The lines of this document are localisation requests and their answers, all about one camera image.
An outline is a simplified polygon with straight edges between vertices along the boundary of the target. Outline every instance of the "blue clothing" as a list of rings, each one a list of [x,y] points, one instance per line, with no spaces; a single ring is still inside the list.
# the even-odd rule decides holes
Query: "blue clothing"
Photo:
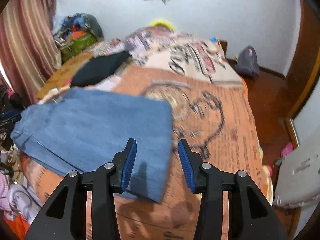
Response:
[[[14,143],[62,176],[96,170],[134,138],[137,156],[127,190],[161,201],[172,145],[169,103],[77,88],[60,102],[32,105],[21,116],[11,133]]]

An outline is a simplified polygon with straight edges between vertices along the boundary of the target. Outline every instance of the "yellow object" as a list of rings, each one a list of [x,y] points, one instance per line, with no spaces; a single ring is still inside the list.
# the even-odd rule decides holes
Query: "yellow object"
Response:
[[[176,28],[169,22],[167,22],[166,20],[163,19],[158,19],[153,21],[150,26],[154,27],[154,26],[163,26],[166,27],[167,29],[169,29],[170,31],[175,31]]]

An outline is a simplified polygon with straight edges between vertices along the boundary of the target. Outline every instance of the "triangular cutout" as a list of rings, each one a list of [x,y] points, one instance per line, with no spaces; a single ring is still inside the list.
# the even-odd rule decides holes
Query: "triangular cutout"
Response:
[[[251,187],[247,187],[247,195],[250,206],[250,214],[252,219],[266,217],[268,215],[267,209],[261,203],[260,199]]]
[[[64,186],[59,195],[48,208],[46,215],[57,219],[63,218],[64,208],[68,195],[68,186]]]

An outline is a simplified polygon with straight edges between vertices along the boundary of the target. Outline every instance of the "pink and beige curtain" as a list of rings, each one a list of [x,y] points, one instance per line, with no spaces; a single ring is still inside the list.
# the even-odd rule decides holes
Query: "pink and beige curtain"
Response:
[[[25,106],[61,66],[51,29],[56,0],[10,0],[0,15],[0,62]]]

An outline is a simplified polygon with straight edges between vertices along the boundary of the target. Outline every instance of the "gray backpack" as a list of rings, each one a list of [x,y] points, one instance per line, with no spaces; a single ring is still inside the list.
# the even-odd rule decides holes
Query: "gray backpack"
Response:
[[[252,46],[248,46],[241,51],[235,70],[239,75],[248,75],[254,77],[260,74],[260,69],[257,62],[257,54]]]

